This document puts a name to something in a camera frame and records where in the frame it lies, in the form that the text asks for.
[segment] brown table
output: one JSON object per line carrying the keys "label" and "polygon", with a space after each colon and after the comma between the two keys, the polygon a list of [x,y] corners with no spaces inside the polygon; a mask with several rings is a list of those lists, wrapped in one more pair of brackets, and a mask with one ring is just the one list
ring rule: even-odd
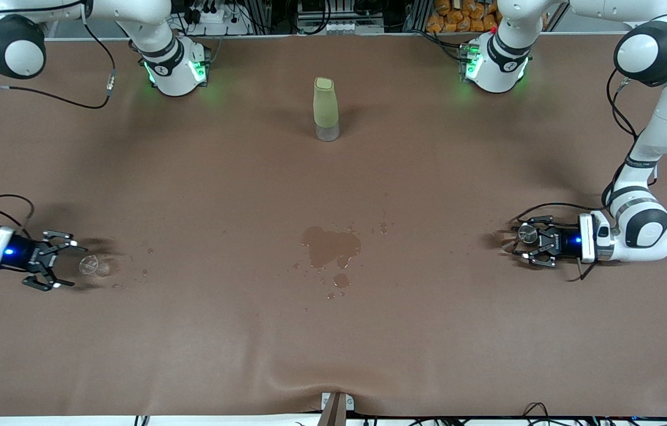
{"label": "brown table", "polygon": [[[114,267],[65,259],[79,285],[50,293],[0,276],[0,415],[296,412],[336,390],[376,415],[667,415],[667,259],[570,283],[574,264],[521,267],[495,233],[598,203],[630,146],[604,99],[616,41],[543,37],[504,95],[388,36],[225,41],[182,99],[114,43],[102,111],[0,92],[0,193]],[[98,46],[49,59],[31,86],[103,96]],[[314,138],[315,76],[336,81],[335,143]],[[643,126],[657,98],[634,83],[620,104]],[[667,205],[667,159],[655,188]],[[359,235],[347,288],[308,266],[311,227]]]}

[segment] water droplet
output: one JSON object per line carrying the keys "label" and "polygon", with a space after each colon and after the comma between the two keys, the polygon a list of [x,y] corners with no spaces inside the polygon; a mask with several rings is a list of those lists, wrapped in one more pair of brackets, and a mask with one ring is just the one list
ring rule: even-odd
{"label": "water droplet", "polygon": [[352,281],[349,280],[349,277],[346,276],[346,273],[339,273],[339,275],[333,277],[333,285],[335,285],[337,288],[345,289],[352,285]]}

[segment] black cable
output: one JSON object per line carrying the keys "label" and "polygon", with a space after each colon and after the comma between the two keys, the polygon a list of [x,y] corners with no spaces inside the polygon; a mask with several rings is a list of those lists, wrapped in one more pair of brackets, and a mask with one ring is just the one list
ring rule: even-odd
{"label": "black cable", "polygon": [[460,43],[449,43],[448,41],[442,41],[439,40],[439,35],[436,33],[433,33],[433,36],[430,34],[426,33],[425,31],[422,30],[407,30],[405,31],[406,33],[417,33],[425,38],[428,39],[428,41],[431,41],[431,43],[439,45],[441,48],[441,51],[446,54],[446,56],[449,56],[451,59],[457,60],[457,62],[468,62],[466,59],[461,59],[461,57],[455,56],[451,51],[447,50],[449,48],[451,49],[458,49],[460,48]]}
{"label": "black cable", "polygon": [[[235,2],[233,3],[233,11],[234,11],[234,14],[236,14],[236,3]],[[252,24],[254,24],[255,27],[260,28],[262,30],[263,34],[268,34],[268,30],[273,29],[273,27],[268,27],[268,25],[263,25],[263,24],[260,24],[259,22],[255,21],[254,18],[252,17],[252,11],[249,11],[248,14],[246,12],[244,12],[244,9],[242,9],[242,8],[239,8],[239,11],[241,11],[241,14],[244,15],[244,17],[246,17],[247,19],[249,19],[249,21],[252,22]]]}
{"label": "black cable", "polygon": [[528,404],[528,407],[526,407],[525,412],[523,412],[523,417],[530,414],[530,412],[536,408],[540,408],[541,410],[543,410],[546,418],[549,418],[549,410],[546,409],[546,405],[544,404],[544,402],[531,402],[530,404]]}
{"label": "black cable", "polygon": [[597,207],[588,207],[588,206],[585,206],[585,205],[572,204],[571,202],[545,202],[543,204],[535,205],[535,206],[529,208],[528,210],[523,211],[519,215],[515,216],[514,220],[516,220],[520,223],[523,223],[524,222],[523,221],[523,216],[527,215],[528,213],[531,213],[531,211],[538,210],[539,208],[549,207],[549,206],[552,206],[552,205],[561,205],[561,206],[564,206],[564,207],[579,208],[580,210],[606,210],[606,208],[604,208],[604,207],[599,207],[599,208],[597,208]]}
{"label": "black cable", "polygon": [[428,40],[430,40],[431,43],[440,44],[440,45],[442,45],[442,46],[453,47],[453,48],[456,48],[456,49],[458,49],[458,48],[460,47],[460,43],[449,43],[449,41],[442,41],[442,40],[439,40],[439,36],[437,36],[437,35],[436,35],[435,37],[434,37],[434,36],[431,36],[430,34],[426,33],[426,32],[423,31],[423,30],[412,29],[412,30],[407,30],[407,31],[405,31],[405,33],[416,33],[416,34],[419,34],[419,35],[421,35],[421,36],[427,38]]}
{"label": "black cable", "polygon": [[104,99],[103,103],[101,103],[100,105],[85,105],[85,104],[82,104],[80,102],[71,101],[70,99],[65,99],[62,96],[53,95],[51,93],[44,92],[43,90],[33,89],[31,87],[9,86],[9,89],[10,90],[21,90],[23,92],[37,93],[39,95],[48,96],[52,99],[56,99],[58,101],[62,101],[62,102],[65,102],[65,103],[68,103],[68,104],[71,104],[71,105],[75,105],[75,106],[78,106],[78,107],[81,107],[81,108],[87,108],[87,109],[101,109],[101,108],[104,108],[108,104],[109,98],[112,95],[112,87],[111,86],[112,86],[112,83],[114,83],[115,72],[117,70],[117,65],[115,64],[115,57],[112,56],[112,52],[110,52],[109,49],[104,45],[104,43],[102,43],[101,40],[99,40],[99,38],[97,38],[97,36],[92,32],[92,29],[89,28],[89,24],[84,22],[83,26],[85,27],[85,29],[89,33],[89,35],[92,36],[92,38],[94,38],[94,41],[96,41],[96,43],[99,46],[101,46],[101,48],[104,49],[104,52],[109,57],[109,62],[111,62],[111,64],[112,64],[112,71],[111,71],[111,73],[109,73],[107,97]]}
{"label": "black cable", "polygon": [[26,237],[28,237],[29,240],[33,240],[33,237],[31,237],[31,234],[28,233],[28,231],[25,229],[25,227],[22,226],[22,223],[20,223],[19,221],[17,221],[16,218],[13,218],[12,216],[8,215],[7,213],[5,213],[5,212],[3,212],[3,211],[1,211],[1,210],[0,210],[0,215],[2,215],[2,216],[4,216],[4,217],[6,217],[7,219],[9,219],[9,221],[11,221],[11,222],[12,222],[13,224],[15,224],[17,227],[20,227],[20,228],[22,229],[22,233],[23,233]]}
{"label": "black cable", "polygon": [[36,213],[36,205],[34,205],[33,202],[27,199],[26,197],[19,196],[17,194],[0,194],[0,199],[1,198],[21,199],[22,201],[28,204],[28,215],[25,215],[25,219],[22,221],[22,224],[20,225],[20,232],[23,232],[25,230],[25,227],[28,225],[28,221],[30,221],[31,218],[33,217],[33,213]]}
{"label": "black cable", "polygon": [[1,14],[19,14],[23,12],[44,12],[44,11],[57,11],[60,9],[71,8],[77,5],[84,5],[86,0],[78,0],[77,2],[69,3],[68,5],[59,5],[59,6],[50,6],[48,8],[23,8],[23,9],[0,9]]}
{"label": "black cable", "polygon": [[[141,425],[138,424],[139,417],[141,417]],[[147,424],[149,424],[148,415],[137,415],[136,418],[133,419],[133,426],[146,426]]]}
{"label": "black cable", "polygon": [[[615,68],[612,71],[610,78],[607,79],[607,100],[610,103],[610,107],[612,107],[612,118],[614,118],[615,123],[617,123],[620,129],[622,129],[625,133],[628,133],[628,135],[631,135],[631,137],[633,138],[639,138],[639,135],[636,133],[636,129],[634,129],[633,127],[633,124],[630,123],[628,118],[626,118],[625,114],[623,114],[622,111],[620,111],[620,109],[615,104],[617,100],[617,95],[620,94],[621,89],[617,89],[614,95],[611,94],[612,79],[614,79],[616,74],[617,74],[617,68]],[[623,123],[620,123],[620,121],[617,119],[618,116],[621,119],[623,119],[625,125],[627,125],[627,128],[623,126]]]}
{"label": "black cable", "polygon": [[355,0],[354,5],[352,5],[352,11],[360,16],[371,16],[374,14],[379,14],[388,8],[389,0],[381,0],[380,8],[369,9],[361,7],[363,3],[371,3],[371,2],[373,2],[373,0]]}
{"label": "black cable", "polygon": [[330,0],[326,0],[326,6],[328,8],[328,16],[326,17],[326,9],[323,8],[323,21],[320,23],[320,26],[317,27],[317,29],[311,33],[303,33],[302,30],[299,29],[299,27],[297,27],[296,24],[294,24],[294,19],[292,17],[294,14],[288,13],[291,10],[291,0],[286,0],[286,20],[288,21],[288,26],[291,28],[293,32],[303,33],[308,36],[314,36],[315,34],[322,32],[323,30],[326,29],[326,27],[328,27],[328,24],[331,21],[331,16],[333,15],[333,7],[331,7]]}

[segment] water spill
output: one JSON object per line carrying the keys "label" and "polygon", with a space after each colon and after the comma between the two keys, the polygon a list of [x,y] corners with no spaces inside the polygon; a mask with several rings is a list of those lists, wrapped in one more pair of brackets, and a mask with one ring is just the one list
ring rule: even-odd
{"label": "water spill", "polygon": [[337,288],[345,289],[352,285],[352,281],[349,280],[349,277],[346,276],[346,273],[339,273],[339,275],[333,277],[333,285],[335,285]]}
{"label": "water spill", "polygon": [[309,247],[310,266],[325,270],[325,265],[336,261],[339,269],[360,254],[362,243],[353,232],[332,232],[321,227],[310,227],[301,236],[302,245]]}

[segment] cable connector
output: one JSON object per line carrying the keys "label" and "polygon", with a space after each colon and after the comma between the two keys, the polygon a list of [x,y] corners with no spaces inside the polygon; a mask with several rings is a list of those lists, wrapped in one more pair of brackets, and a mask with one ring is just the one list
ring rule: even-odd
{"label": "cable connector", "polygon": [[620,93],[623,91],[623,87],[628,86],[628,83],[630,83],[629,78],[623,78],[623,81],[620,82],[620,86],[617,87],[617,93]]}
{"label": "cable connector", "polygon": [[111,96],[112,95],[112,88],[115,86],[115,73],[116,70],[112,70],[111,73],[109,73],[109,79],[107,80],[107,95]]}

